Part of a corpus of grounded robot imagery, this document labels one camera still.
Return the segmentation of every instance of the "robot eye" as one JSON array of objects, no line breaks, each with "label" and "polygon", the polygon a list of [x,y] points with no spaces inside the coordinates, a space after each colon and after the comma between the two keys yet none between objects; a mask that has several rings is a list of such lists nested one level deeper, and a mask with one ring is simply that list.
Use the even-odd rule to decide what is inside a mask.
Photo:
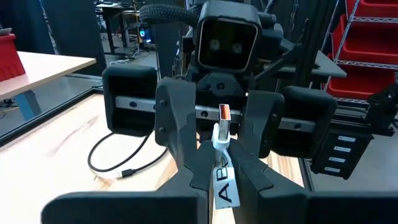
[{"label": "robot eye", "polygon": [[242,45],[241,44],[233,44],[232,51],[236,54],[242,53]]},{"label": "robot eye", "polygon": [[219,40],[211,40],[210,41],[210,49],[217,51],[220,49],[220,41]]}]

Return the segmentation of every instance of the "white desk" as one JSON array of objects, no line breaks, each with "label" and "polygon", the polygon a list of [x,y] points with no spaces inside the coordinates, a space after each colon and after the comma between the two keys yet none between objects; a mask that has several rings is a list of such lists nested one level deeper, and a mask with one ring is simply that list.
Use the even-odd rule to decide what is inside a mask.
[{"label": "white desk", "polygon": [[[110,131],[106,127],[103,95],[93,95],[0,147],[0,223],[39,224],[40,213],[51,199],[77,191],[150,191],[177,171],[167,153],[158,163],[130,178],[116,180],[117,171],[153,161],[164,150],[148,139],[127,164],[100,176],[90,171],[87,155]],[[93,165],[108,168],[125,159],[142,138],[114,135],[93,154]],[[264,159],[275,171],[303,186],[297,158],[272,153]],[[217,210],[213,223],[234,223],[232,209]]]},{"label": "white desk", "polygon": [[94,58],[18,52],[25,75],[0,82],[0,100],[16,96],[26,120],[41,113],[31,89],[73,73],[96,62]]}]

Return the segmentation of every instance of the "table surface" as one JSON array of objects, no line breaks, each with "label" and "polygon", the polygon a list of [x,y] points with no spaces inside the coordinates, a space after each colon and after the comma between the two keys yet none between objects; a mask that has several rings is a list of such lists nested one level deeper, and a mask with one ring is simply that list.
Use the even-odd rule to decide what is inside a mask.
[{"label": "table surface", "polygon": [[95,58],[18,52],[25,75],[0,82],[0,100],[31,90],[96,62]]},{"label": "table surface", "polygon": [[[164,147],[152,134],[142,150],[127,164],[106,174],[87,166],[93,145],[110,133],[106,126],[103,95],[92,95],[0,148],[0,223],[40,223],[40,213],[51,199],[77,191],[155,190],[176,172],[166,156],[134,176],[116,180],[116,172],[137,168],[159,156]],[[140,145],[142,138],[114,135],[93,155],[93,165],[117,164]],[[270,154],[263,160],[274,170],[303,186],[297,158]],[[215,210],[213,223],[234,223],[232,209]]]}]

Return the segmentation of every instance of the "robot face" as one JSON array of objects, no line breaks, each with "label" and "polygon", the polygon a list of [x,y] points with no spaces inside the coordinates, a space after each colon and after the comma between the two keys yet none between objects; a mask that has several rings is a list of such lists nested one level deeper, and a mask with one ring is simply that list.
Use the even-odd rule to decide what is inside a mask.
[{"label": "robot face", "polygon": [[198,61],[211,68],[245,70],[257,27],[231,19],[207,19],[201,27]]}]

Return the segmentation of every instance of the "red storage bin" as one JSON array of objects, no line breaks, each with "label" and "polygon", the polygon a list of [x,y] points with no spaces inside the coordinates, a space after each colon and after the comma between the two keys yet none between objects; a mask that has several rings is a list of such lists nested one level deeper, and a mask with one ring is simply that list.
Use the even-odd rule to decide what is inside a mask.
[{"label": "red storage bin", "polygon": [[[346,0],[347,17],[351,15],[356,0]],[[359,0],[356,17],[398,18],[398,0]]]},{"label": "red storage bin", "polygon": [[367,100],[370,95],[379,93],[396,81],[393,70],[339,66],[347,73],[347,77],[331,78],[326,91],[334,97]]},{"label": "red storage bin", "polygon": [[[345,15],[333,31],[333,56],[347,24]],[[371,62],[398,65],[398,26],[397,24],[354,22],[341,49],[339,60]]]},{"label": "red storage bin", "polygon": [[25,74],[14,45],[14,34],[0,37],[0,82]]}]

